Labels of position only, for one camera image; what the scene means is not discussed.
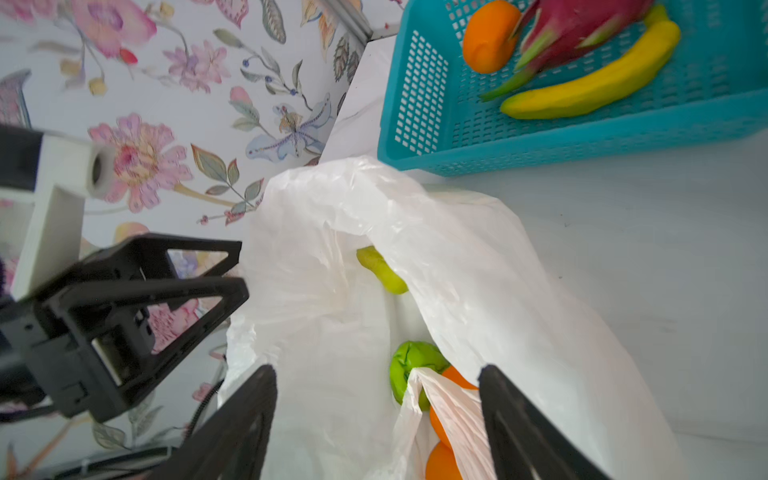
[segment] floral wallpaper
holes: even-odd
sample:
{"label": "floral wallpaper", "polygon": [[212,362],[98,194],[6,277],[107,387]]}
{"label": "floral wallpaper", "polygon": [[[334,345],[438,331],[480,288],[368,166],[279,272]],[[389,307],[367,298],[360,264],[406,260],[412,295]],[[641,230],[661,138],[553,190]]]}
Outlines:
{"label": "floral wallpaper", "polygon": [[397,35],[408,0],[379,0],[362,11],[373,30],[372,40]]}
{"label": "floral wallpaper", "polygon": [[[107,197],[86,204],[83,255],[147,231],[242,240],[238,220],[269,179],[319,161],[362,47],[322,0],[0,0],[0,122],[117,149]],[[6,288],[17,254],[0,245]],[[173,260],[180,276],[217,261]],[[153,306],[154,351],[216,301]],[[225,328],[106,425],[52,415],[0,427],[0,477],[179,438],[220,376]]]}

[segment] dragon fruit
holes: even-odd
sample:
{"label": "dragon fruit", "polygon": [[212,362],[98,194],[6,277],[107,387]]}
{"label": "dragon fruit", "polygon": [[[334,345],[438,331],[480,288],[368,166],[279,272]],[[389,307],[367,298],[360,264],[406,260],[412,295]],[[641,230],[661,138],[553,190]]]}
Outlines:
{"label": "dragon fruit", "polygon": [[641,20],[654,0],[534,0],[513,35],[531,20],[520,44],[515,74],[502,86],[480,95],[489,101],[527,84],[536,74],[565,65],[600,47],[629,24]]}

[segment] yellow banana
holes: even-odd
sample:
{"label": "yellow banana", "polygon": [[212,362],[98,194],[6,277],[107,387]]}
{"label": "yellow banana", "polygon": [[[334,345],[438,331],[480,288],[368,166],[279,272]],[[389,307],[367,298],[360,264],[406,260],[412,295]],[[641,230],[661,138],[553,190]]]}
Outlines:
{"label": "yellow banana", "polygon": [[357,260],[376,275],[388,292],[402,295],[408,291],[406,282],[386,264],[382,254],[373,245],[357,250]]}
{"label": "yellow banana", "polygon": [[662,5],[655,5],[644,22],[645,33],[618,60],[578,80],[514,95],[502,104],[502,112],[521,120],[577,117],[640,90],[653,81],[680,41],[680,27]]}

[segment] table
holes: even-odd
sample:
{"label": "table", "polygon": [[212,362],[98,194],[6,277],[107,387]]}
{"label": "table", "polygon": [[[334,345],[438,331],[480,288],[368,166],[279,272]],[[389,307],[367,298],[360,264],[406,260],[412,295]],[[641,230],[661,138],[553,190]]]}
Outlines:
{"label": "table", "polygon": [[[395,38],[368,43],[320,161],[376,155]],[[443,179],[504,201],[633,356],[691,478],[768,472],[768,131]]]}

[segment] basket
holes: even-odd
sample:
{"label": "basket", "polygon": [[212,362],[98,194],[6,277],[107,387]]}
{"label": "basket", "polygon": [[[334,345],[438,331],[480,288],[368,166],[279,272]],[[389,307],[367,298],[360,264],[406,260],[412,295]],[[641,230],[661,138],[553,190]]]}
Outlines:
{"label": "basket", "polygon": [[[402,17],[384,101],[379,159],[444,177],[744,137],[768,124],[768,0],[666,0],[682,30],[656,79],[576,118],[515,120],[504,98],[477,94],[511,76],[473,72],[462,36],[488,0],[411,0]],[[521,11],[525,1],[511,2]],[[546,71],[526,88],[579,78],[611,63],[643,33],[633,24],[603,47]]]}

